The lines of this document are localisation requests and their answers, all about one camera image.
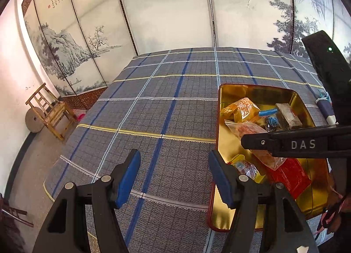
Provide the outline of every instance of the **floor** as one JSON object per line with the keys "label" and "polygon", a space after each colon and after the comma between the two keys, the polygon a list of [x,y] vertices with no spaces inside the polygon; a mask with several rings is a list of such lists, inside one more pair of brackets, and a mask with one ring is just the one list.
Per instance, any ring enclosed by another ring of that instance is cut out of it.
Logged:
{"label": "floor", "polygon": [[[65,119],[59,123],[58,129],[67,123],[68,120]],[[32,252],[40,228],[53,204],[44,191],[43,183],[74,128],[69,130],[65,141],[61,142],[44,127],[29,146],[18,169],[9,202],[11,206],[27,211],[27,220],[34,224],[34,228],[30,228],[18,223],[27,253]],[[99,252],[96,239],[89,236],[89,240],[92,253]]]}

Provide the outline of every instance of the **silver screw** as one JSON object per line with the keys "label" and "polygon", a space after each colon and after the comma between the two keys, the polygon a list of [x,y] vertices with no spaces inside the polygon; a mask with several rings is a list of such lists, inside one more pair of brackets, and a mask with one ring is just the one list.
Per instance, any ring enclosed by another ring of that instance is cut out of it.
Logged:
{"label": "silver screw", "polygon": [[284,185],[282,183],[276,183],[276,187],[281,190],[284,188]]}
{"label": "silver screw", "polygon": [[111,180],[111,176],[110,175],[102,176],[101,180],[105,183],[109,182]]}
{"label": "silver screw", "polygon": [[64,185],[64,188],[67,190],[70,190],[71,188],[73,188],[74,184],[72,182],[68,182],[67,184]]}
{"label": "silver screw", "polygon": [[240,175],[239,180],[242,182],[247,182],[249,180],[249,177],[246,175]]}

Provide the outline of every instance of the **chair seat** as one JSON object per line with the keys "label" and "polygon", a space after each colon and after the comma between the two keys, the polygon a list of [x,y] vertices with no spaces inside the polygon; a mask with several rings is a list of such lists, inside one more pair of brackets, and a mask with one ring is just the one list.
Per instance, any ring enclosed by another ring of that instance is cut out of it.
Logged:
{"label": "chair seat", "polygon": [[45,116],[44,120],[46,123],[56,125],[61,117],[61,114],[65,110],[65,103],[59,102],[50,110],[49,114]]}

